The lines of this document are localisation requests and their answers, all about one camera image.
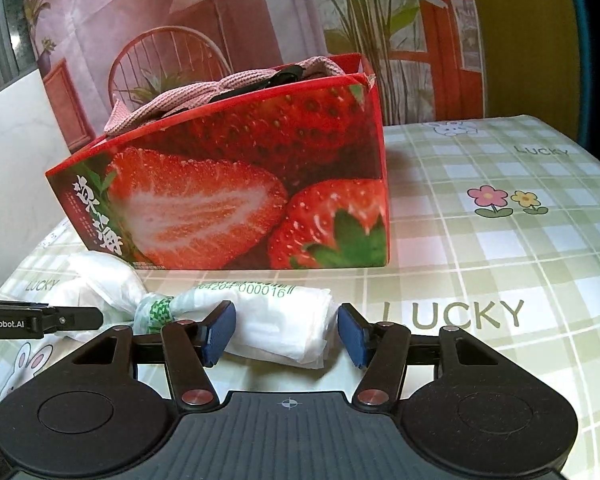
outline green plaid tablecloth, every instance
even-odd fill
[[[415,333],[457,324],[563,394],[580,429],[564,469],[600,478],[600,163],[528,116],[385,129],[391,192],[391,263],[382,269],[139,271],[149,291],[259,280],[330,288],[371,322]],[[0,289],[0,299],[43,301],[72,279],[66,256],[84,251],[61,224]],[[0,390],[22,343],[0,342]],[[344,390],[360,372],[343,352],[325,370],[225,356],[210,370],[229,389]],[[408,371],[403,395],[432,378]],[[164,371],[141,379],[164,396]]]

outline black circular disc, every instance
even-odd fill
[[[478,478],[561,467],[577,435],[571,405],[548,386],[426,384],[403,401],[400,424],[434,462]]]
[[[145,455],[169,421],[162,397],[142,383],[99,376],[82,384],[31,381],[0,403],[0,448],[12,465],[34,474],[90,478]]]

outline olive green wall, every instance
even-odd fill
[[[580,57],[573,0],[475,0],[488,116],[529,114],[575,139]]]

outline strawberry image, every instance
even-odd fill
[[[244,162],[126,148],[111,171],[111,208],[138,250],[167,269],[220,269],[257,245],[286,203],[275,176]]]
[[[352,85],[251,100],[189,121],[185,132],[168,128],[134,145],[192,158],[242,160],[297,189],[314,182],[320,168],[339,162],[347,148],[375,138],[362,94],[361,85]]]
[[[303,189],[269,237],[272,268],[384,266],[385,203],[381,180],[325,180]]]

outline white marble surface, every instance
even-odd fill
[[[68,155],[37,70],[0,92],[0,286],[64,216],[45,171]]]

